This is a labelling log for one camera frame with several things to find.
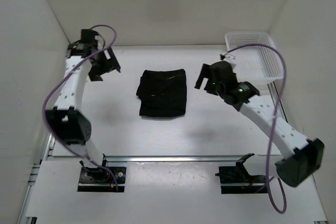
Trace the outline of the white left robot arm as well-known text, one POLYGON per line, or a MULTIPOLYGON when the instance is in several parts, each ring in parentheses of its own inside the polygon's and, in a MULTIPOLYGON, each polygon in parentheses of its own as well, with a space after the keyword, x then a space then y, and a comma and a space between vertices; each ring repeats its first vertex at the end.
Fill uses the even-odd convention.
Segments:
POLYGON ((113 70, 120 71, 120 65, 111 45, 101 47, 96 40, 69 44, 64 77, 42 107, 46 128, 68 152, 81 159, 82 167, 92 170, 98 182, 108 180, 110 169, 91 139, 92 126, 82 112, 82 97, 88 79, 102 81, 101 75, 113 70))

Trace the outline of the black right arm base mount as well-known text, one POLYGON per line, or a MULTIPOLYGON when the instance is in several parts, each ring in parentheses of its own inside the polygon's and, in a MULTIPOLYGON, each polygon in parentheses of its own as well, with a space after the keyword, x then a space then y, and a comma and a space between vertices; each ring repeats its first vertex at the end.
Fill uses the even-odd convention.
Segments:
POLYGON ((249 153, 235 162, 235 165, 224 165, 218 167, 220 188, 222 195, 233 194, 267 194, 268 190, 265 185, 265 175, 251 175, 244 167, 244 163, 255 154, 249 153))

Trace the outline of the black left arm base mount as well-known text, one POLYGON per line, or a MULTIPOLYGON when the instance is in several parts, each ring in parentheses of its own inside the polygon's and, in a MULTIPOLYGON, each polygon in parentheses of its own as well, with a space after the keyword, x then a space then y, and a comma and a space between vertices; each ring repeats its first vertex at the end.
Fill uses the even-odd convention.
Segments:
POLYGON ((78 192, 99 193, 123 193, 127 176, 126 166, 109 166, 108 169, 114 174, 115 180, 110 173, 101 168, 84 167, 83 161, 78 180, 78 192))

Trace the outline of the black shorts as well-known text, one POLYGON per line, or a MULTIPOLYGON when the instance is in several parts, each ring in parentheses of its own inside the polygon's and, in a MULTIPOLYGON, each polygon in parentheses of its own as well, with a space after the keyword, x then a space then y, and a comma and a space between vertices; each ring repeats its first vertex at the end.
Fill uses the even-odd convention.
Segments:
POLYGON ((145 70, 136 96, 141 100, 139 116, 174 118, 186 113, 187 84, 184 69, 145 70))

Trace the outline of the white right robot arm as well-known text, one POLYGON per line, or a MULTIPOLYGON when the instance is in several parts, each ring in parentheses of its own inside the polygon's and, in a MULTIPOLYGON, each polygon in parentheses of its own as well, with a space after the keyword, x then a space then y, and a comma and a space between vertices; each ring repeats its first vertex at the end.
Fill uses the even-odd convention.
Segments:
POLYGON ((266 161, 267 177, 277 177, 286 185, 297 187, 320 168, 324 143, 318 138, 309 139, 277 117, 276 108, 264 101, 256 87, 247 81, 238 82, 230 63, 203 64, 195 88, 199 89, 204 79, 207 79, 204 88, 207 93, 221 97, 249 118, 280 151, 280 159, 266 161))

